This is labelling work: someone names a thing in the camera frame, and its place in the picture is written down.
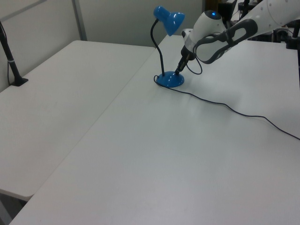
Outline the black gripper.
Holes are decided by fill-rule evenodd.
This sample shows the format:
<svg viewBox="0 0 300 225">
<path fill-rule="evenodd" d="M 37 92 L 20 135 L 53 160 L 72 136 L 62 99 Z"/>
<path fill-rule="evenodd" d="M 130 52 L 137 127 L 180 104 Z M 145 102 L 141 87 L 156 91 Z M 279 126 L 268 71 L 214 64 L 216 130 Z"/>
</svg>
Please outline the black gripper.
<svg viewBox="0 0 300 225">
<path fill-rule="evenodd" d="M 181 59 L 180 62 L 178 63 L 178 66 L 175 70 L 175 74 L 178 75 L 180 72 L 183 71 L 183 69 L 186 67 L 187 63 L 191 60 L 195 59 L 195 54 L 188 50 L 185 46 L 183 46 L 181 50 Z"/>
</svg>

